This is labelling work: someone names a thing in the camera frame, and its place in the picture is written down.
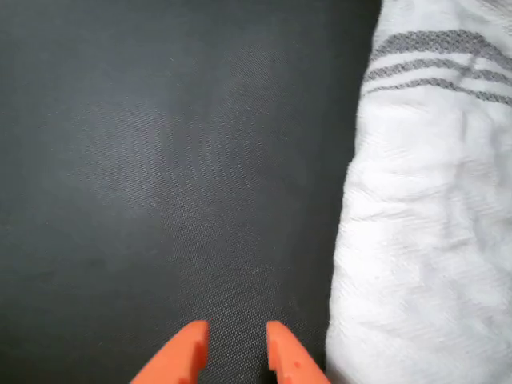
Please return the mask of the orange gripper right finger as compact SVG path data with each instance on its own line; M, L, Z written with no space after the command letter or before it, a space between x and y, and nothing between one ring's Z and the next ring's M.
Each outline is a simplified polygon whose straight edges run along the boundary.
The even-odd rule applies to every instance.
M330 381L293 332L279 321L266 324L269 370L278 384L329 384Z

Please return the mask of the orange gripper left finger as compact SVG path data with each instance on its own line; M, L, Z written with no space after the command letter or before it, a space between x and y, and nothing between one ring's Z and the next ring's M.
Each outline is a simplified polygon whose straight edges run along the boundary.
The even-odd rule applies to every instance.
M136 384L198 383L208 357L209 324L196 320L180 329L130 381Z

